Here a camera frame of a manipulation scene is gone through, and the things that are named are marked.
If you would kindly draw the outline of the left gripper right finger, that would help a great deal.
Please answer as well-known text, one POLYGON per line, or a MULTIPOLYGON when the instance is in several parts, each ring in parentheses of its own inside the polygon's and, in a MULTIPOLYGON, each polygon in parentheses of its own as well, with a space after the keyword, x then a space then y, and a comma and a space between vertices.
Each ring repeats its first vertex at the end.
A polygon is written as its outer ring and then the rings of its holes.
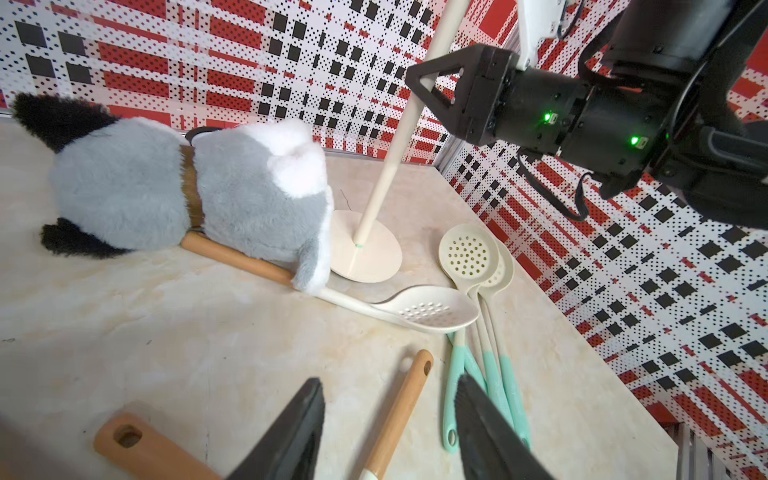
POLYGON ((459 378, 454 405, 466 479, 553 479, 469 374, 459 378))

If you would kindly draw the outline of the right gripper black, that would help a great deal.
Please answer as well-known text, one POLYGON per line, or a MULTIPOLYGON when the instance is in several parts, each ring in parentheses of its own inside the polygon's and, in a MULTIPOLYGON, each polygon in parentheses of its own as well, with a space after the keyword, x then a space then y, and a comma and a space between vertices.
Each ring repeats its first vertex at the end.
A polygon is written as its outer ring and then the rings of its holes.
POLYGON ((476 146, 498 140, 562 158, 597 158, 599 130, 582 115, 600 76, 516 68, 518 55, 477 44, 410 67, 406 85, 450 134, 476 146))

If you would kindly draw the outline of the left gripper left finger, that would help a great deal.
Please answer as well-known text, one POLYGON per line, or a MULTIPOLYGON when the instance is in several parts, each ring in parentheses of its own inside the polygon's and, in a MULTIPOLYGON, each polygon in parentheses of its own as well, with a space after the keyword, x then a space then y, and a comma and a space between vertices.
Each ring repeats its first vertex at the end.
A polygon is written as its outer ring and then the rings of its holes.
POLYGON ((309 378, 228 479, 313 479, 324 417, 322 383, 309 378))

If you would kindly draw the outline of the skimmer wooden handle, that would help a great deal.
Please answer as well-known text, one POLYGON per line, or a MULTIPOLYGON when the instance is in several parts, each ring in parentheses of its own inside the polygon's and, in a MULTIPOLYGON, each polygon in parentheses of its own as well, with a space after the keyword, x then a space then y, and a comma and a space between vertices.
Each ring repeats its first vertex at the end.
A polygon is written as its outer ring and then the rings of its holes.
POLYGON ((433 355, 422 349, 415 355, 411 367, 386 416, 359 480, 383 479, 408 421, 415 409, 434 363, 433 355))
POLYGON ((96 433, 95 451, 136 479, 221 479, 141 418, 119 413, 96 433))

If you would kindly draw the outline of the cream utensil rack stand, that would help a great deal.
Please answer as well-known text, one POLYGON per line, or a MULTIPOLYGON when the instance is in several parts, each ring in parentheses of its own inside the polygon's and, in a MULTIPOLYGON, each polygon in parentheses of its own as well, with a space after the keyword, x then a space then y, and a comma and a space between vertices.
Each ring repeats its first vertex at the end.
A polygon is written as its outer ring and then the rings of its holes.
POLYGON ((360 283, 392 278, 402 265, 403 253, 395 235, 378 221, 385 198, 423 112, 424 103, 411 95, 386 153, 380 176, 363 212, 336 210, 331 221, 331 270, 360 283))

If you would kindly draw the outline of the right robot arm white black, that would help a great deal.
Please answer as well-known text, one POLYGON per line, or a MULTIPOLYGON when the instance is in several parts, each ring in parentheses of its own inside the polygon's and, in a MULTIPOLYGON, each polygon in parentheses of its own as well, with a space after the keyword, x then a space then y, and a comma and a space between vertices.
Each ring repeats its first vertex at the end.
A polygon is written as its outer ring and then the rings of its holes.
POLYGON ((727 95, 767 27, 763 1, 633 1, 584 47, 578 74, 535 67, 563 38, 562 1, 518 5, 520 49, 476 44, 408 69, 412 93, 455 137, 519 149, 519 168, 556 156, 610 199, 643 175, 704 217, 767 226, 767 125, 727 95))

